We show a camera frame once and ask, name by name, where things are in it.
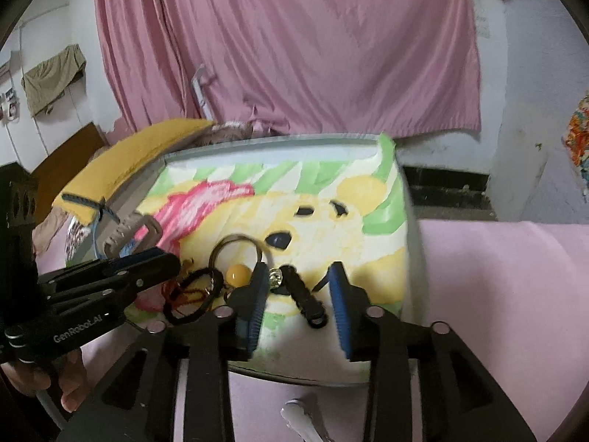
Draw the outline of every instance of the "cartoon bear eye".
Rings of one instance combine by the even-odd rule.
[[[315,212],[312,206],[299,206],[299,210],[294,214],[295,216],[310,216]]]
[[[337,201],[334,201],[332,199],[331,201],[329,201],[329,204],[331,204],[335,208],[335,210],[338,212],[337,217],[348,215],[348,210],[346,209],[346,207],[342,203],[338,203]]]

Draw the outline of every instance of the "cartoon bear nose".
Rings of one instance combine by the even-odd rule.
[[[288,231],[278,231],[266,236],[266,244],[271,248],[276,248],[284,251],[292,241],[293,237]]]

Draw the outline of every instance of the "curtain fold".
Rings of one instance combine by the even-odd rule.
[[[480,130],[472,0],[101,0],[97,8],[107,74],[135,125],[195,111],[188,86],[205,64],[221,120],[258,119],[285,133]]]
[[[129,129],[198,117],[163,0],[95,1],[105,73]]]

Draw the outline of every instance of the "black hair tie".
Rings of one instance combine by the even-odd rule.
[[[180,282],[180,284],[178,284],[178,286],[174,288],[174,290],[170,293],[170,300],[175,301],[178,298],[178,296],[180,296],[184,292],[184,289],[186,289],[188,286],[190,286],[191,283],[193,283],[197,279],[200,279],[203,276],[211,277],[212,288],[210,289],[210,291],[207,291],[207,297],[204,301],[202,301],[200,307],[192,314],[189,314],[181,318],[177,318],[175,315],[172,314],[172,305],[170,304],[170,302],[166,301],[164,303],[164,309],[162,312],[166,319],[169,321],[169,323],[177,326],[179,324],[188,324],[189,322],[196,321],[199,317],[201,317],[205,312],[208,311],[208,309],[213,304],[213,301],[219,297],[219,295],[221,294],[221,290],[223,289],[223,274],[221,273],[221,271],[215,269],[214,267],[204,267],[186,276]]]

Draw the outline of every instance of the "silver screw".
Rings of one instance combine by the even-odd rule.
[[[442,320],[438,320],[432,324],[432,329],[436,334],[447,334],[450,332],[450,326]]]
[[[385,315],[385,310],[379,306],[370,306],[367,310],[366,310],[366,314],[369,317],[372,318],[381,318],[382,316]]]
[[[276,289],[282,283],[282,271],[278,267],[270,269],[270,289]]]
[[[215,316],[217,316],[218,318],[227,318],[231,317],[231,315],[233,314],[233,309],[229,306],[219,306],[213,312]]]
[[[166,323],[163,320],[151,320],[147,323],[147,332],[157,334],[162,330],[166,329]]]

